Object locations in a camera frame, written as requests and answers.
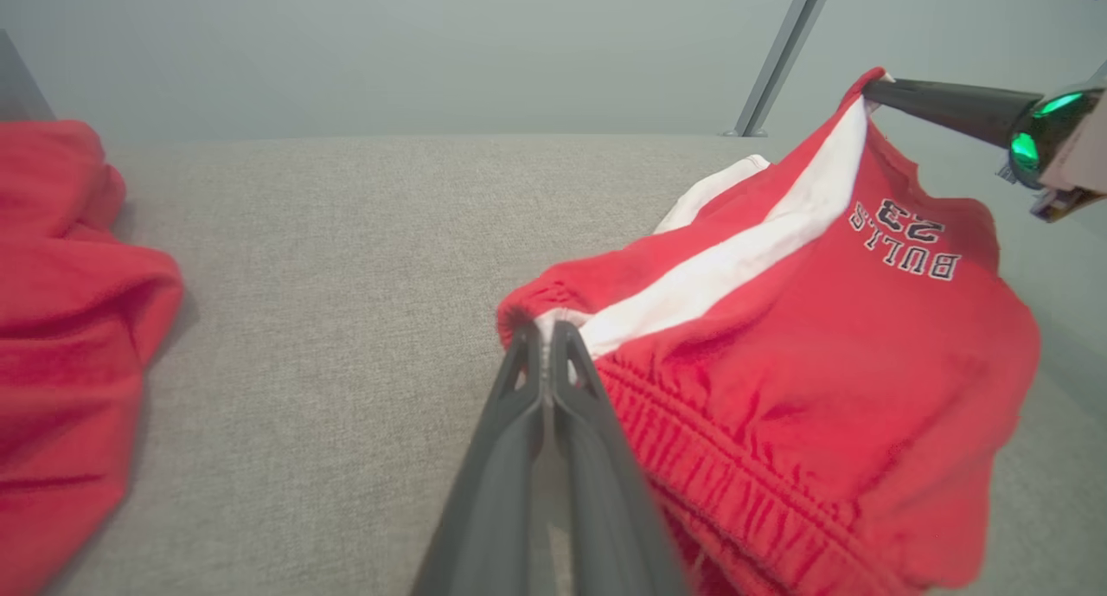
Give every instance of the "gray table surface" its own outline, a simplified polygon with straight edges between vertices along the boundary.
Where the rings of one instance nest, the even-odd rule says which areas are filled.
[[[766,140],[272,140],[110,153],[124,240],[187,287],[133,490],[48,592],[400,595],[501,351],[497,302],[648,234]],[[972,594],[1107,593],[1107,432],[1048,378],[999,460]],[[569,594],[565,465],[536,467],[532,593]]]

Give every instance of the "red fabric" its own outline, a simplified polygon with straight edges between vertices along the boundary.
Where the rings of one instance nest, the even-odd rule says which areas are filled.
[[[862,76],[842,110],[881,74]],[[501,338],[550,309],[600,312],[762,223],[842,110],[693,224],[554,266],[509,295]],[[989,210],[927,196],[915,172],[870,123],[850,207],[821,237],[702,317],[596,361],[702,593],[910,595],[979,572],[993,458],[1038,335],[997,276]],[[884,201],[906,215],[880,222]],[[944,228],[931,237],[927,223]],[[960,257],[952,278],[901,268],[910,246]]]
[[[122,501],[143,368],[180,302],[108,230],[126,188],[76,122],[0,124],[0,594],[35,594]]]

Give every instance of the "wrinkled red fabric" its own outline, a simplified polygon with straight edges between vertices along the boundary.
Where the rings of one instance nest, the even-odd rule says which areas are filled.
[[[35,594],[122,501],[182,297],[110,230],[126,186],[77,122],[0,124],[0,594]]]
[[[587,343],[612,317],[633,329],[695,299],[703,265],[676,269],[780,222],[783,197],[824,174],[820,148],[881,75],[687,226],[511,292],[504,342],[554,315]],[[992,463],[1034,378],[1037,327],[997,275],[986,207],[928,196],[917,166],[866,123],[848,206],[818,238],[697,317],[592,351],[700,593],[910,596],[965,585],[983,562]],[[612,310],[650,288],[664,304]]]

